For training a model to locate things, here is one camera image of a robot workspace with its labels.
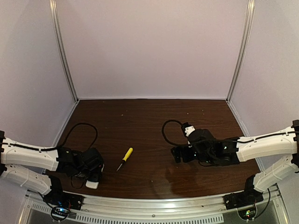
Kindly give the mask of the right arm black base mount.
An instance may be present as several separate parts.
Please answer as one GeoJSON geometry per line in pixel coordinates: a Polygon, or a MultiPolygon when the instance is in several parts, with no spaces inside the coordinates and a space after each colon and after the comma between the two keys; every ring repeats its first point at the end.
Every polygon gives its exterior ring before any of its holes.
{"type": "Polygon", "coordinates": [[[242,191],[223,196],[223,201],[227,210],[237,209],[240,219],[251,221],[257,216],[256,204],[263,201],[263,194],[242,191]]]}

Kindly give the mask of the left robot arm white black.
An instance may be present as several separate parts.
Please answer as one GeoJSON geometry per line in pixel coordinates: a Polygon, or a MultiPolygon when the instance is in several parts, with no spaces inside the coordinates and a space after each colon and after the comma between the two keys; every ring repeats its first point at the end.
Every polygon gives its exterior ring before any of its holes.
{"type": "Polygon", "coordinates": [[[5,137],[4,131],[1,131],[0,177],[43,195],[62,192],[58,178],[36,173],[30,170],[31,167],[82,179],[86,187],[96,189],[102,177],[104,160],[95,148],[80,152],[63,146],[23,145],[5,137]]]}

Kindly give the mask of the white red remote control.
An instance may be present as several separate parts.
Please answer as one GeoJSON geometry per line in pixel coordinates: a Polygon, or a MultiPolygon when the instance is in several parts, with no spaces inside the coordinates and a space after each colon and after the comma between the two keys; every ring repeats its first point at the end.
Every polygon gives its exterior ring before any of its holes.
{"type": "Polygon", "coordinates": [[[99,181],[98,180],[87,180],[86,183],[85,183],[85,186],[87,188],[90,188],[90,189],[97,189],[98,188],[98,185],[99,185],[99,181]]]}

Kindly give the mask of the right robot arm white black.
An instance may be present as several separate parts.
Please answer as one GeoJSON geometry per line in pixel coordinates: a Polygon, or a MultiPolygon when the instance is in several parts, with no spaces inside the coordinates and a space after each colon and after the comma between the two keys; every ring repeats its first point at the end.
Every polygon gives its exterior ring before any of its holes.
{"type": "Polygon", "coordinates": [[[247,179],[244,193],[261,194],[268,187],[299,171],[299,122],[274,133],[216,139],[207,129],[195,129],[189,123],[181,124],[187,144],[173,143],[171,153],[177,163],[197,160],[208,166],[237,165],[255,158],[281,154],[283,157],[267,170],[247,179]]]}

